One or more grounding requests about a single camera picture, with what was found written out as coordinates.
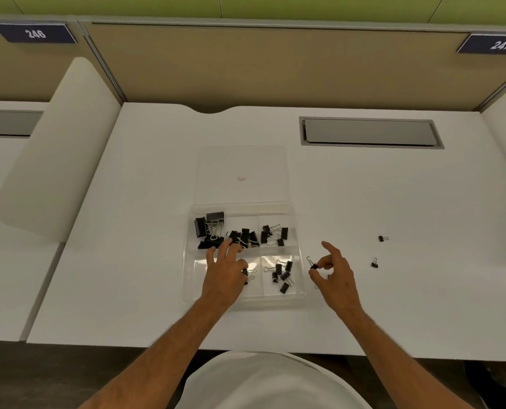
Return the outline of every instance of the brown partition wall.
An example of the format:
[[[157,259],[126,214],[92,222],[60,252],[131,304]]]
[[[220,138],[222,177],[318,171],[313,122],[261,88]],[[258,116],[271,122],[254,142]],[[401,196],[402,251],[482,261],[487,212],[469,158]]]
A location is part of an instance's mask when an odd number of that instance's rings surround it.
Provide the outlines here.
[[[456,54],[467,33],[89,24],[129,101],[473,110],[506,56]]]
[[[75,57],[90,60],[120,100],[77,24],[68,27],[76,45],[9,43],[0,34],[0,100],[49,101]]]

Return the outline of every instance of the white shirt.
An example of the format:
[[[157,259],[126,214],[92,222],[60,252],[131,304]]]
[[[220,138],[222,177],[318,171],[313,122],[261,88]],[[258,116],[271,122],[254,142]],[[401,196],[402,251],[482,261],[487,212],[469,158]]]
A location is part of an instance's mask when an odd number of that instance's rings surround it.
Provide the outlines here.
[[[227,352],[186,381],[176,409],[371,409],[330,371],[290,354]]]

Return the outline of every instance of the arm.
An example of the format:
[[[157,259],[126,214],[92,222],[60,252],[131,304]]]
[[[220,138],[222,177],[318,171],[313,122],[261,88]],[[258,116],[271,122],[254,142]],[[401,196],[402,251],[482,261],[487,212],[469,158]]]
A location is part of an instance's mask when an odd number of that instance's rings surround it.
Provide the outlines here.
[[[317,265],[334,271],[325,279],[311,269],[310,277],[357,339],[398,409],[472,409],[408,356],[363,311],[347,260],[331,244],[322,244],[330,254]]]
[[[243,248],[238,244],[230,246],[231,242],[228,239],[221,244],[217,262],[213,259],[215,248],[208,250],[202,295],[191,309],[79,409],[166,407],[196,350],[237,300],[247,281],[242,274],[247,262],[236,261],[236,254]]]

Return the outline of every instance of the number sign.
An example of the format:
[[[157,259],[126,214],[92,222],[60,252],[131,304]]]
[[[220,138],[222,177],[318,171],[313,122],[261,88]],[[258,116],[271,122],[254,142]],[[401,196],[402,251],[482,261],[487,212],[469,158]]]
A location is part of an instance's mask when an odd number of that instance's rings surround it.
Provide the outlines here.
[[[457,53],[506,54],[506,34],[471,34]]]
[[[77,44],[64,23],[0,23],[0,34],[11,43]]]

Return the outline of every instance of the forearm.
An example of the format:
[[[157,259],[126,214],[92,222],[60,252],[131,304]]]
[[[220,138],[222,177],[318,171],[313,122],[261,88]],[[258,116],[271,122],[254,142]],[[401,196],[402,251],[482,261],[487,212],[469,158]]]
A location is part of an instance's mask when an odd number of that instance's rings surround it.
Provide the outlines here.
[[[226,309],[201,298],[125,371],[79,409],[164,408]]]
[[[398,409],[472,409],[406,354],[366,313],[340,318],[365,351]]]

